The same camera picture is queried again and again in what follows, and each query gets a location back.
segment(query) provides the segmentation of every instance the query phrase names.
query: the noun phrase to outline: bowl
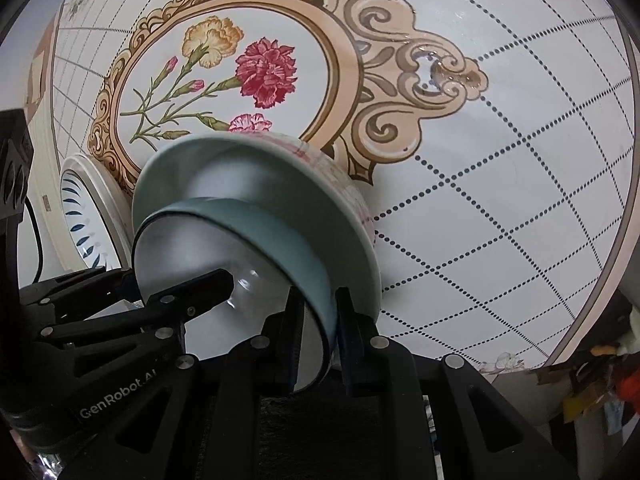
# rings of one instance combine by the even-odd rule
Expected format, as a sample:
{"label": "bowl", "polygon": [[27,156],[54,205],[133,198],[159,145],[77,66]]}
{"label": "bowl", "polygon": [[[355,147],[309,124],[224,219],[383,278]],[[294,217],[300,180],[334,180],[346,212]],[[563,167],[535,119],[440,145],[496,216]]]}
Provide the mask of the bowl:
{"label": "bowl", "polygon": [[298,231],[323,262],[332,291],[348,287],[356,312],[378,318],[380,271],[366,204],[319,150],[270,132],[191,134],[140,174],[134,229],[173,202],[203,196],[244,200]]}
{"label": "bowl", "polygon": [[192,198],[151,214],[136,233],[133,268],[143,301],[215,269],[234,276],[226,303],[185,324],[186,351],[200,359],[229,352],[281,312],[289,288],[305,298],[295,391],[327,372],[337,311],[324,265],[295,230],[258,206]]}

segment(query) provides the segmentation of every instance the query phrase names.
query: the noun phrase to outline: black mount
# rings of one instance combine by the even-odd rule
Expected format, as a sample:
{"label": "black mount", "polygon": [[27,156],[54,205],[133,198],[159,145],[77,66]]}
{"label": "black mount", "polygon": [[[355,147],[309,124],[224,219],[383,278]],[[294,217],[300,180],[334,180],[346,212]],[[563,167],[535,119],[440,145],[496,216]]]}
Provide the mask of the black mount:
{"label": "black mount", "polygon": [[[7,184],[9,162],[20,164],[26,182],[33,152],[24,115],[12,117],[17,126],[10,129],[0,117],[4,420],[32,449],[62,459],[60,480],[255,478],[260,398],[294,390],[302,295],[292,288],[285,310],[269,316],[260,335],[199,361],[184,352],[184,323],[229,298],[234,281],[224,270],[168,288],[145,308],[95,319],[87,318],[118,300],[140,299],[132,270],[88,269],[18,294],[17,227],[26,192],[10,197],[15,204],[5,199],[10,209],[1,199],[16,189]],[[336,304],[346,391],[380,400],[381,478],[436,480],[424,395],[448,479],[578,478],[461,357],[415,356],[379,336],[370,317],[354,312],[347,289],[337,291]]]}

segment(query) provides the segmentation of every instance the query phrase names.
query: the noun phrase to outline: white ceramic surface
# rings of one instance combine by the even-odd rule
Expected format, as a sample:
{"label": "white ceramic surface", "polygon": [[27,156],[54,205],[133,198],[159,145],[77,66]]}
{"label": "white ceramic surface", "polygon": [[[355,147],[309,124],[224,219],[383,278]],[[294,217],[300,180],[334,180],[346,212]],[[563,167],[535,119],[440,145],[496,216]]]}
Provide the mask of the white ceramic surface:
{"label": "white ceramic surface", "polygon": [[82,262],[87,267],[130,267],[131,208],[106,168],[83,153],[65,159],[60,197]]}
{"label": "white ceramic surface", "polygon": [[[346,216],[351,219],[352,224],[360,225],[360,238],[364,241],[363,232],[373,246],[376,242],[375,230],[373,229],[373,218],[369,211],[369,207],[364,197],[358,191],[353,180],[349,175],[335,163],[329,156],[314,148],[310,144],[302,140],[278,134],[275,132],[240,132],[245,136],[254,139],[260,139],[274,146],[283,148],[291,153],[301,164],[299,168],[305,171],[324,192],[329,193],[334,202],[340,206],[340,209]],[[378,266],[372,263],[372,267],[377,269]]]}
{"label": "white ceramic surface", "polygon": [[119,269],[122,263],[84,182],[72,171],[65,171],[60,186],[66,225],[86,266]]}
{"label": "white ceramic surface", "polygon": [[273,129],[323,149],[375,215],[379,329],[413,352],[535,367],[606,303],[638,182],[632,61],[605,0],[67,0],[63,12],[59,147],[93,153],[129,194],[186,132]]}

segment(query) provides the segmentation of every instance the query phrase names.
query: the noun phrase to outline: ornamental scroll pattern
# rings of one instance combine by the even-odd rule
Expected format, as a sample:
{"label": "ornamental scroll pattern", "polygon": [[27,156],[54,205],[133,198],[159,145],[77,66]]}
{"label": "ornamental scroll pattern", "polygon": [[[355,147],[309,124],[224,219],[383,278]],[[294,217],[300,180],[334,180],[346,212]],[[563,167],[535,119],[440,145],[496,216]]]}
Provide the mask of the ornamental scroll pattern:
{"label": "ornamental scroll pattern", "polygon": [[[420,146],[420,120],[444,117],[488,87],[478,64],[451,41],[414,28],[404,0],[340,0],[338,12],[360,56],[362,86],[353,115],[334,144],[334,158],[372,184],[376,164],[407,159]],[[435,60],[435,91],[420,86],[420,58]]]}
{"label": "ornamental scroll pattern", "polygon": [[[97,98],[88,149],[125,192],[133,193],[140,174],[120,144],[116,124],[132,67],[177,23],[256,6],[299,21],[321,45],[326,94],[300,139],[332,155],[352,178],[373,183],[376,164],[415,153],[421,120],[455,113],[487,88],[487,76],[455,44],[414,28],[413,9],[404,0],[172,0],[139,21]],[[429,90],[420,86],[418,75],[425,57],[431,59]]]}

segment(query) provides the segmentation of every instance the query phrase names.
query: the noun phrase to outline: screw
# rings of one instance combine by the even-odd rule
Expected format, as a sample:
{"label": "screw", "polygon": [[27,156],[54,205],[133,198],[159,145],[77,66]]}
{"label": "screw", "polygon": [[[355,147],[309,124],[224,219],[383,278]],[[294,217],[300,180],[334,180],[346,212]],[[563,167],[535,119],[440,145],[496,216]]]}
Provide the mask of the screw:
{"label": "screw", "polygon": [[251,339],[251,346],[257,350],[262,350],[263,348],[267,348],[271,344],[269,338],[265,335],[257,335],[253,339]]}
{"label": "screw", "polygon": [[373,348],[382,350],[383,348],[386,348],[389,346],[389,339],[381,335],[375,335],[369,340],[369,344],[373,346]]}
{"label": "screw", "polygon": [[449,354],[444,358],[444,362],[449,368],[453,368],[455,370],[462,368],[465,365],[465,360],[456,354]]}
{"label": "screw", "polygon": [[169,339],[174,334],[174,329],[169,327],[159,328],[156,330],[156,337],[158,339]]}
{"label": "screw", "polygon": [[194,359],[192,355],[181,355],[175,360],[175,365],[180,368],[180,370],[188,370],[195,362],[196,359]]}

